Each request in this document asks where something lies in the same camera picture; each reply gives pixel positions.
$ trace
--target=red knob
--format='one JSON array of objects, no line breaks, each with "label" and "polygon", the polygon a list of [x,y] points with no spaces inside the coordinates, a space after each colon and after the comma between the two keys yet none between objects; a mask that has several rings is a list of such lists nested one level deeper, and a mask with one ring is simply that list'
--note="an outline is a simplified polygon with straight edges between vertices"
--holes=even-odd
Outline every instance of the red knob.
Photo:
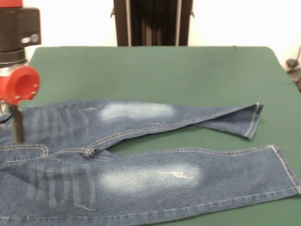
[{"label": "red knob", "polygon": [[10,76],[0,77],[0,99],[18,105],[20,101],[31,100],[40,86],[40,77],[35,69],[29,66],[16,68]]},{"label": "red knob", "polygon": [[23,6],[23,0],[0,0],[0,8],[18,8]]}]

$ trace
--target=green work surface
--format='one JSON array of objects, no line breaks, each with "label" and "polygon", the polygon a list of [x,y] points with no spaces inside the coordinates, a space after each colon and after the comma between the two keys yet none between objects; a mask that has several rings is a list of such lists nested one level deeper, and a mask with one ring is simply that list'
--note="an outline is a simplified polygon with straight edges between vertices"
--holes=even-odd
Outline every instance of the green work surface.
[{"label": "green work surface", "polygon": [[[269,48],[39,48],[31,65],[40,92],[26,105],[85,99],[133,99],[172,105],[265,104],[254,138],[194,126],[123,141],[118,154],[178,147],[233,151],[274,144],[301,178],[301,95]],[[300,226],[301,197],[164,223],[165,226]]]}]

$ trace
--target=jeans seam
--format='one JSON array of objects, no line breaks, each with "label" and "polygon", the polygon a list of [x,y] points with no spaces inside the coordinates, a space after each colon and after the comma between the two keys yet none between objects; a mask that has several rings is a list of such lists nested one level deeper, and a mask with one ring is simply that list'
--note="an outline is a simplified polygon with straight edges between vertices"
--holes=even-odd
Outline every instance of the jeans seam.
[{"label": "jeans seam", "polygon": [[131,158],[131,157],[136,157],[139,155],[150,155],[150,154],[158,154],[158,153],[184,153],[184,152],[197,152],[197,153],[208,153],[208,154],[214,154],[214,155],[220,155],[220,156],[243,156],[249,153],[257,152],[257,151],[263,151],[266,149],[269,149],[269,146],[264,146],[264,147],[257,147],[257,148],[252,148],[248,149],[245,151],[233,151],[233,152],[215,152],[215,151],[210,151],[206,149],[201,149],[201,148],[181,148],[181,149],[171,149],[171,150],[164,150],[164,151],[159,151],[159,152],[147,152],[147,153],[138,153],[134,154],[131,156],[125,156],[124,158]]},{"label": "jeans seam", "polygon": [[93,148],[93,147],[95,147],[97,145],[101,145],[101,144],[104,144],[106,142],[109,142],[111,140],[117,139],[117,138],[122,137],[122,136],[132,135],[132,134],[135,134],[135,133],[146,132],[146,131],[155,131],[155,130],[159,130],[159,129],[172,128],[172,127],[176,127],[178,125],[186,124],[186,123],[192,122],[192,121],[207,120],[207,119],[210,119],[211,117],[219,116],[219,115],[224,114],[224,113],[230,113],[230,112],[232,112],[234,110],[237,110],[237,109],[239,109],[239,108],[235,107],[235,108],[224,110],[224,111],[221,111],[221,112],[218,112],[218,113],[215,113],[215,114],[211,114],[211,115],[206,116],[206,117],[200,117],[200,118],[195,118],[195,119],[183,120],[183,121],[180,121],[180,122],[177,122],[177,123],[171,123],[171,124],[167,124],[167,125],[164,125],[164,126],[156,126],[156,127],[146,128],[146,129],[129,130],[129,131],[126,131],[126,132],[115,133],[115,134],[109,135],[107,137],[104,137],[104,138],[102,138],[100,140],[97,140],[97,141],[89,144],[86,147],[85,155],[88,155],[88,153],[89,153],[89,151],[90,151],[91,148]]},{"label": "jeans seam", "polygon": [[67,152],[85,153],[85,149],[84,148],[67,148],[67,149],[63,149],[63,150],[60,150],[58,152],[55,152],[52,155],[60,154],[60,153],[67,153]]},{"label": "jeans seam", "polygon": [[[224,199],[224,200],[219,200],[219,201],[214,201],[214,202],[207,202],[203,204],[198,204],[195,206],[187,206],[187,207],[180,207],[180,208],[174,208],[174,209],[168,209],[168,210],[156,210],[156,211],[149,211],[149,212],[141,212],[141,213],[129,213],[129,214],[121,214],[121,215],[111,215],[111,216],[96,216],[98,218],[110,218],[110,217],[125,217],[125,216],[131,216],[131,215],[141,215],[141,214],[150,214],[150,213],[159,213],[159,212],[167,212],[167,211],[176,211],[176,210],[184,210],[188,208],[197,208],[201,206],[207,206],[211,204],[216,204],[216,203],[221,203],[221,202],[228,202],[228,201],[233,201],[233,200],[238,200],[238,199],[244,199],[244,198],[252,198],[256,196],[262,196],[262,195],[268,195],[268,194],[275,194],[279,192],[284,192],[284,191],[289,191],[293,189],[297,189],[298,187],[291,187],[288,189],[282,189],[274,192],[267,192],[267,193],[262,193],[262,194],[252,194],[252,195],[245,195],[237,198],[232,198],[232,199]],[[90,218],[90,217],[95,217],[95,216],[58,216],[58,217],[28,217],[27,219],[31,218]],[[0,216],[0,219],[9,219],[9,218],[19,218],[19,217],[10,217],[10,216]]]},{"label": "jeans seam", "polygon": [[299,186],[297,185],[297,182],[294,180],[294,178],[292,177],[292,175],[291,175],[290,172],[288,171],[288,169],[287,169],[287,167],[286,167],[286,165],[285,165],[283,159],[282,159],[281,156],[279,155],[277,149],[276,149],[274,146],[271,146],[271,148],[273,149],[273,151],[274,151],[275,155],[277,156],[277,158],[280,160],[281,165],[282,165],[282,167],[284,168],[284,170],[285,170],[287,176],[290,178],[292,184],[293,184],[294,186],[297,187],[297,190],[298,190],[299,194],[301,194],[301,189],[299,189]]},{"label": "jeans seam", "polygon": [[48,149],[44,145],[11,145],[11,146],[0,146],[0,152],[1,151],[10,151],[10,150],[16,150],[16,149],[31,149],[31,148],[37,148],[41,149],[43,151],[43,157],[48,156]]},{"label": "jeans seam", "polygon": [[245,133],[245,137],[249,135],[249,133],[252,131],[252,128],[253,128],[253,125],[254,125],[254,121],[255,121],[255,116],[256,116],[256,113],[258,112],[259,110],[259,103],[257,102],[256,103],[256,110],[254,111],[253,113],[253,116],[252,116],[252,121],[251,121],[251,124],[250,124],[250,127],[249,129],[247,130],[247,132]]},{"label": "jeans seam", "polygon": [[[157,151],[157,152],[145,152],[145,153],[138,153],[138,154],[133,154],[130,156],[122,156],[121,159],[128,159],[132,157],[137,157],[137,156],[144,156],[144,155],[152,155],[152,154],[160,154],[160,153],[205,153],[205,154],[213,154],[213,155],[219,155],[219,156],[225,156],[225,157],[240,157],[244,156],[253,152],[258,152],[258,151],[263,151],[266,149],[269,149],[271,146],[263,146],[263,147],[257,147],[257,148],[251,148],[248,150],[244,151],[233,151],[233,152],[215,152],[215,151],[210,151],[202,148],[180,148],[180,149],[170,149],[170,150],[164,150],[164,151]],[[94,156],[92,158],[87,157],[87,159],[90,160],[103,160],[103,161],[112,161],[112,160],[118,160],[119,158],[107,158],[107,157],[97,157]]]},{"label": "jeans seam", "polygon": [[16,159],[16,160],[13,160],[13,161],[6,161],[4,164],[23,162],[23,161],[32,160],[32,159],[38,159],[38,158],[43,158],[43,156],[38,155],[38,156],[30,157],[28,159]]},{"label": "jeans seam", "polygon": [[8,125],[6,126],[11,126],[13,123],[15,123],[15,119],[13,119]]}]

